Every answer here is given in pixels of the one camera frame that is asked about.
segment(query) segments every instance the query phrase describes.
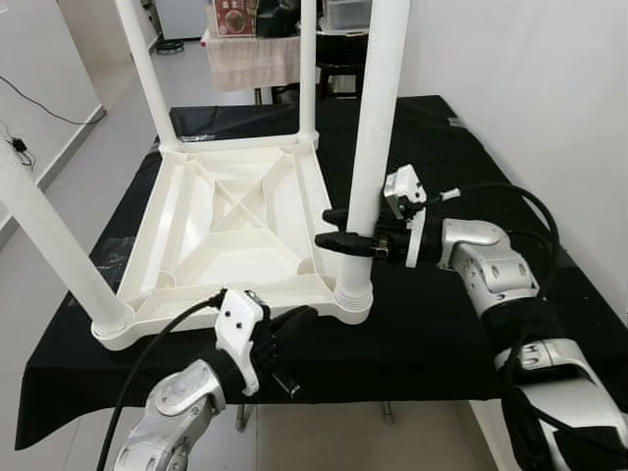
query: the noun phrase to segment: black table cloth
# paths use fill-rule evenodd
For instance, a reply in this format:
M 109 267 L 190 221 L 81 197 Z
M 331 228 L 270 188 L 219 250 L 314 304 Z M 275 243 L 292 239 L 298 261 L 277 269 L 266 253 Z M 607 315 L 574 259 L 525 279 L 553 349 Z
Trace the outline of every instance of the black table cloth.
M 317 106 L 323 176 L 333 205 L 346 207 L 359 102 L 336 100 Z M 172 118 L 178 135 L 230 139 L 295 132 L 298 109 L 179 108 Z M 114 288 L 160 162 L 157 151 L 147 155 L 91 254 Z M 398 101 L 389 168 L 407 163 L 414 164 L 429 194 L 460 184 L 505 181 L 480 142 L 438 96 Z M 447 203 L 441 211 L 449 217 L 546 234 L 525 202 L 510 193 L 477 192 Z M 545 248 L 523 236 L 514 235 L 512 241 L 541 280 L 548 265 Z M 298 348 L 285 352 L 287 366 L 302 385 L 295 402 L 498 397 L 494 353 L 456 274 L 431 266 L 408 270 L 376 264 L 373 284 L 375 305 L 365 323 L 346 326 L 332 318 L 320 319 L 302 334 Z M 627 331 L 564 253 L 550 297 L 565 333 L 580 343 L 614 399 L 627 410 Z M 93 339 L 89 324 L 84 310 L 67 296 L 26 366 L 16 449 L 35 444 L 82 414 L 115 404 L 148 339 L 124 351 L 108 351 Z M 158 380 L 181 370 L 213 341 L 210 329 L 170 335 L 143 365 L 127 405 L 142 406 Z M 228 402 L 290 400 L 273 380 L 262 379 L 254 397 L 230 396 Z

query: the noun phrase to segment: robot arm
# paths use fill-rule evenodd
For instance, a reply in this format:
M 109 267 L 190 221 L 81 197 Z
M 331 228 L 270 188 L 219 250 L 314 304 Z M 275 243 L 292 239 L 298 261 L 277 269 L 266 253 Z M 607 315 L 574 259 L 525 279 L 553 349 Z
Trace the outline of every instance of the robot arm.
M 262 373 L 272 374 L 294 395 L 298 385 L 281 367 L 281 345 L 317 316 L 303 306 L 271 320 L 253 292 L 227 290 L 215 324 L 215 347 L 153 388 L 114 471 L 184 471 L 192 447 L 225 409 L 226 396 L 255 394 Z
M 621 411 L 578 344 L 564 338 L 505 231 L 484 221 L 428 219 L 427 194 L 411 166 L 387 177 L 384 198 L 393 218 L 381 218 L 374 237 L 348 233 L 346 211 L 332 210 L 324 219 L 340 231 L 317 235 L 316 243 L 408 268 L 433 263 L 460 275 L 497 355 L 504 419 L 523 469 L 626 469 Z

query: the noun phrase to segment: chair leg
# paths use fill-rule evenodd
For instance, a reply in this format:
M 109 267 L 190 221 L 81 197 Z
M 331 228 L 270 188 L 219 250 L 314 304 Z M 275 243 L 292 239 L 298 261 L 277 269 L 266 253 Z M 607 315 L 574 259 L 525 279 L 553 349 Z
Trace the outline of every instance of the chair leg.
M 382 402 L 382 412 L 384 414 L 384 422 L 388 425 L 394 425 L 396 420 L 394 419 L 393 408 L 389 400 Z
M 362 90 L 364 89 L 364 67 L 360 67 L 355 75 L 355 93 L 358 99 L 362 98 Z
M 329 87 L 329 83 L 330 83 L 330 73 L 329 71 L 327 71 L 326 69 L 321 69 L 321 83 L 319 84 L 319 88 L 318 88 L 318 99 L 319 100 L 324 100 L 326 99 L 328 96 L 328 87 Z

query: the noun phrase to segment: doorway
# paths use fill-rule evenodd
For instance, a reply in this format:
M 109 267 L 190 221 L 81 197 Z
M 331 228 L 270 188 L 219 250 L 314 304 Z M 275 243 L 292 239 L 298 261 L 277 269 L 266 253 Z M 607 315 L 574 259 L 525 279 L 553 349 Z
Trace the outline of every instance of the doorway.
M 142 1 L 134 1 L 141 15 L 144 37 L 150 42 L 157 32 Z M 115 1 L 58 0 L 58 3 L 98 99 L 105 108 L 111 108 L 135 76 Z

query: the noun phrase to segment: floor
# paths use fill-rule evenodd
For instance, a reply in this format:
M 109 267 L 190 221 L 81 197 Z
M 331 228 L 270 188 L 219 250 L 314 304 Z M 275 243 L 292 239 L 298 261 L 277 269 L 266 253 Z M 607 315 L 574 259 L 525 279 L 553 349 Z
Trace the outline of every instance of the floor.
M 204 50 L 188 44 L 177 56 L 155 57 L 170 105 L 252 104 L 252 91 L 213 92 Z M 47 195 L 85 250 L 103 230 L 150 146 L 155 129 L 137 77 L 110 96 L 110 114 L 90 135 Z M 18 231 L 0 252 L 0 455 L 3 470 L 94 469 L 110 411 L 68 424 L 25 451 L 14 452 L 19 393 L 26 361 L 65 293 L 30 240 Z M 397 424 L 379 405 L 261 406 L 246 431 L 234 429 L 229 407 L 212 422 L 188 471 L 491 469 L 461 404 L 393 404 Z M 128 409 L 113 449 L 140 417 Z

